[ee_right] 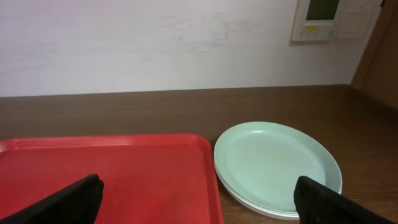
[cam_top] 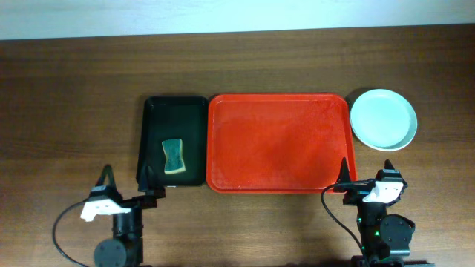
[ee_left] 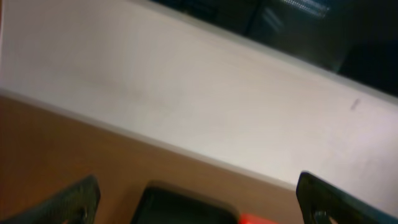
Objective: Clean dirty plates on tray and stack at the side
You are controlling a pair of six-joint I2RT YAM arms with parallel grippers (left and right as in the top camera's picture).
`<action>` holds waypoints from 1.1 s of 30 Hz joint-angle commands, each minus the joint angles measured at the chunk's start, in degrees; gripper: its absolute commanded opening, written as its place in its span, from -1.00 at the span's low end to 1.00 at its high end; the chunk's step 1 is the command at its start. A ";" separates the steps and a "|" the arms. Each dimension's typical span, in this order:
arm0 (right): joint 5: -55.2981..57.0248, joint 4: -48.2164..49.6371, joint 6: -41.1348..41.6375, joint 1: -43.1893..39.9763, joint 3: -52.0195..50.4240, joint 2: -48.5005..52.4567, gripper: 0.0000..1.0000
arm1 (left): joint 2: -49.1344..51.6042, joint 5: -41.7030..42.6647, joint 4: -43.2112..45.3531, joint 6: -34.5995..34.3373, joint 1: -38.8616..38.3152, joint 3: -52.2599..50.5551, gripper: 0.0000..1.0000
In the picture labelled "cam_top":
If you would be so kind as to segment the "pale green plate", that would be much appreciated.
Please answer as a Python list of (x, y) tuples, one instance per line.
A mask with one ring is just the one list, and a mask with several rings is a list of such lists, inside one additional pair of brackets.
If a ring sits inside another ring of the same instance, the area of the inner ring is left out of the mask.
[(407, 147), (418, 129), (413, 106), (387, 89), (372, 89), (358, 96), (350, 109), (350, 124), (363, 144), (386, 152)]

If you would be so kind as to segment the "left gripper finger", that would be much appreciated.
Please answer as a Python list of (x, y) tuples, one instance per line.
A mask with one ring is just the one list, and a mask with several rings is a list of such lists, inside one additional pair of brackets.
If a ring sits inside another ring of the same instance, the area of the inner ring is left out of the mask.
[(147, 192), (154, 188), (154, 171), (149, 165), (143, 165), (137, 175), (138, 191)]
[(99, 179), (96, 182), (96, 187), (105, 187), (116, 189), (114, 172), (111, 165), (105, 165), (102, 169)]

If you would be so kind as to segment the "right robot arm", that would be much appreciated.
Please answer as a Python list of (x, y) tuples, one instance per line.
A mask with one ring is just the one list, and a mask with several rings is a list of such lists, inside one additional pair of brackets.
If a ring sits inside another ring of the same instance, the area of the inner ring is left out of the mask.
[(357, 208), (356, 225), (360, 233), (361, 255), (353, 256), (352, 266), (429, 266), (427, 262), (405, 262), (416, 224), (387, 208), (400, 199), (407, 183), (390, 160), (384, 162), (373, 179), (352, 181), (346, 159), (341, 162), (334, 191), (343, 193), (344, 205)]

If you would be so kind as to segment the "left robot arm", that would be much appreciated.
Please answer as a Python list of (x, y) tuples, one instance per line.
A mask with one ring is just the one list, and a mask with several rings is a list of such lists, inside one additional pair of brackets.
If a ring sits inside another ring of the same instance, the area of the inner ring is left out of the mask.
[(100, 242), (94, 250), (98, 267), (135, 267), (143, 263), (143, 211), (158, 206), (166, 196), (164, 187), (125, 199), (117, 190), (113, 169), (105, 165), (91, 189), (80, 218), (91, 222), (98, 215), (112, 217), (112, 238)]

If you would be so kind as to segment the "green and yellow sponge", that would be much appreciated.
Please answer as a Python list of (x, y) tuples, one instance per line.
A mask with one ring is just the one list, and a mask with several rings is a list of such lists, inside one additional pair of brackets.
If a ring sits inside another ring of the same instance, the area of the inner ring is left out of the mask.
[(178, 174), (186, 171), (183, 159), (182, 139), (167, 139), (162, 141), (163, 152), (166, 157), (164, 166), (165, 175)]

